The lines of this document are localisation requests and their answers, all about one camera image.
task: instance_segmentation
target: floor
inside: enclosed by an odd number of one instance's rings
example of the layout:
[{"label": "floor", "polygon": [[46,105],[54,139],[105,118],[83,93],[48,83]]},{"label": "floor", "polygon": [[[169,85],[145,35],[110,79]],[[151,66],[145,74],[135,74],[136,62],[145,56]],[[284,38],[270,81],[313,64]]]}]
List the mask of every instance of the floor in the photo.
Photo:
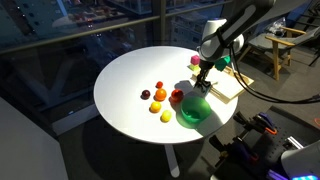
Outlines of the floor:
[{"label": "floor", "polygon": [[[299,100],[318,94],[320,65],[308,66],[313,52],[297,48],[292,57],[292,65],[281,70],[278,82],[268,75],[270,64],[257,60],[258,57],[247,56],[239,66],[243,74],[255,80],[254,89],[273,97]],[[314,118],[320,117],[319,104],[272,104],[244,92],[239,97],[236,112],[251,117],[266,112],[272,105],[320,129],[314,122]],[[242,130],[231,119],[215,134],[222,143],[228,143]],[[174,145],[181,175],[172,178],[163,146],[132,140],[115,131],[101,117],[62,134],[59,142],[70,180],[208,180],[219,157],[208,138]]]}]

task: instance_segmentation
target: table leg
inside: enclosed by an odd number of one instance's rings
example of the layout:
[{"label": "table leg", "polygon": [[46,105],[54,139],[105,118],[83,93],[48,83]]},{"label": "table leg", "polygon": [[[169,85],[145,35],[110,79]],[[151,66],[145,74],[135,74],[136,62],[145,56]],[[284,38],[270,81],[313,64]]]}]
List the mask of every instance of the table leg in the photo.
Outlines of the table leg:
[{"label": "table leg", "polygon": [[177,163],[176,155],[174,153],[173,146],[172,146],[172,144],[165,144],[164,148],[165,148],[166,154],[167,154],[167,160],[168,160],[168,164],[169,164],[170,173],[171,173],[172,177],[176,178],[180,175],[180,170],[179,170],[179,166]]}]

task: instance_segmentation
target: equipment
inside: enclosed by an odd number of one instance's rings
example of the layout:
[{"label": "equipment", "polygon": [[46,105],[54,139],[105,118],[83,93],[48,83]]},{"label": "equipment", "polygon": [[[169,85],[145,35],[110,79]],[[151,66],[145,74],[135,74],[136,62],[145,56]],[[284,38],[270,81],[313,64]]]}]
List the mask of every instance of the equipment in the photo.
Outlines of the equipment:
[{"label": "equipment", "polygon": [[[210,91],[211,82],[206,81],[206,77],[214,63],[219,59],[231,54],[231,48],[239,51],[243,46],[244,40],[242,33],[254,25],[262,18],[275,4],[275,0],[247,0],[243,1],[242,8],[231,17],[228,21],[225,19],[216,19],[208,21],[205,25],[202,42],[197,48],[200,56],[201,71],[197,76],[197,81],[194,90],[200,96],[205,97]],[[300,101],[285,101],[276,98],[268,97],[269,102],[275,103],[315,103],[319,102],[319,95],[314,98],[309,98]],[[261,116],[256,118],[260,120],[260,124],[265,125],[265,128],[272,128],[268,125],[268,121],[262,121]],[[298,178],[302,176],[310,176],[320,178],[320,141],[299,150],[286,151],[281,156],[283,168],[290,178]]]}]

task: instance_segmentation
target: table top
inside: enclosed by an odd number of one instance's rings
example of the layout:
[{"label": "table top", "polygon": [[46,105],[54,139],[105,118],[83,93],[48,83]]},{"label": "table top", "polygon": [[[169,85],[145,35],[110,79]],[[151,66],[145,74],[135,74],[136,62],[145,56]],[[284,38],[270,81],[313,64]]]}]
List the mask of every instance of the table top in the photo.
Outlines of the table top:
[{"label": "table top", "polygon": [[[170,103],[174,89],[185,96],[192,94],[194,82],[188,68],[198,52],[172,46],[147,47],[126,53],[108,64],[94,86],[94,100],[102,117],[116,130],[134,139],[159,144],[175,144],[198,140],[222,127],[233,115],[238,98],[228,104],[211,94],[205,100],[212,113],[198,125],[188,124],[181,115],[180,104]],[[163,82],[167,97],[158,113],[149,111],[154,102],[157,82]],[[151,96],[143,100],[143,90]],[[172,112],[169,122],[160,120],[164,110]]]}]

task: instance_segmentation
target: cable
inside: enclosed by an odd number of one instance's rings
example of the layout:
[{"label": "cable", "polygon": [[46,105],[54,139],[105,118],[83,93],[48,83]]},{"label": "cable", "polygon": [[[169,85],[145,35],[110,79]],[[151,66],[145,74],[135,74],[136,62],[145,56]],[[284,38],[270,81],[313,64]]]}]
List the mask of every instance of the cable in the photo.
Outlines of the cable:
[{"label": "cable", "polygon": [[238,64],[236,62],[236,56],[235,56],[235,53],[234,53],[234,48],[233,46],[231,46],[229,48],[229,53],[230,53],[230,57],[232,58],[233,56],[233,61],[234,63],[232,62],[231,65],[232,65],[232,70],[233,70],[233,73],[234,74],[238,74],[241,81],[239,80],[239,77],[237,75],[235,75],[235,78],[237,79],[237,81],[239,82],[239,84],[251,95],[261,99],[261,100],[264,100],[264,101],[268,101],[268,102],[273,102],[273,103],[283,103],[283,104],[311,104],[311,103],[318,103],[320,102],[320,95],[317,94],[315,96],[312,96],[311,98],[307,98],[307,99],[303,99],[303,100],[297,100],[297,101],[288,101],[288,100],[283,100],[283,99],[278,99],[278,98],[275,98],[275,97],[271,97],[271,96],[268,96],[266,94],[263,94],[263,93],[260,93],[259,91],[256,91],[254,89],[252,89],[246,82],[245,80],[243,79],[243,76],[241,75],[241,72],[239,70],[239,67],[238,67]]}]

